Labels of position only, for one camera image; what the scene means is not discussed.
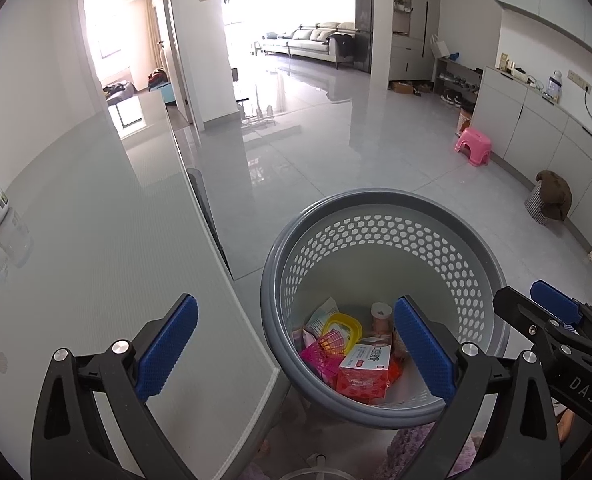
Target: red box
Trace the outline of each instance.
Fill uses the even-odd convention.
[[[390,354],[389,345],[355,345],[340,364],[336,391],[360,402],[385,397]]]

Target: silver bolt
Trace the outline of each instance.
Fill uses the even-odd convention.
[[[54,361],[64,361],[65,357],[67,357],[67,350],[64,348],[54,352]]]
[[[115,354],[124,354],[127,352],[127,349],[130,347],[130,344],[127,341],[116,341],[112,345],[112,352]]]
[[[536,354],[534,352],[532,352],[531,350],[527,350],[527,351],[523,352],[522,358],[525,359],[528,363],[535,363],[538,360],[538,358],[536,357]]]
[[[474,345],[474,343],[465,343],[462,346],[462,351],[464,354],[467,354],[470,356],[478,355],[478,347],[476,345]]]

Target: blue gripper pad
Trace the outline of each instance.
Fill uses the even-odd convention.
[[[538,280],[538,282],[532,283],[530,295],[532,301],[538,303],[547,312],[556,316],[563,323],[575,325],[582,319],[582,316],[578,311],[578,305],[543,280]]]
[[[429,391],[448,404],[456,394],[454,364],[405,298],[394,305],[394,325]]]
[[[160,393],[198,323],[198,304],[188,296],[160,329],[138,362],[134,389],[145,402]]]

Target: electrical outlet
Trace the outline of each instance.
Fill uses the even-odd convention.
[[[574,83],[576,83],[578,86],[580,86],[580,88],[582,88],[583,90],[585,90],[585,88],[587,88],[588,94],[592,93],[592,86],[587,81],[585,81],[582,77],[580,77],[576,72],[574,72],[573,70],[569,71],[569,73],[567,74],[567,78],[571,79]]]

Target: basket rim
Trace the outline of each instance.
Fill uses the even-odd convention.
[[[474,252],[485,269],[492,293],[506,285],[505,276],[494,253],[483,238],[457,214],[433,200],[414,193],[388,188],[361,188],[323,198],[305,208],[285,226],[272,245],[263,268],[260,305],[263,331],[268,346],[296,389],[308,399],[345,420],[372,428],[395,430],[435,421],[444,408],[444,401],[436,399],[421,407],[388,408],[361,404],[336,393],[308,368],[291,345],[292,335],[282,323],[278,308],[284,267],[289,254],[305,232],[329,214],[353,206],[379,203],[413,208],[445,224]],[[490,270],[498,277],[494,280],[496,283],[492,283],[494,276],[490,275]],[[488,353],[502,356],[509,340],[509,333],[509,326],[496,316]]]

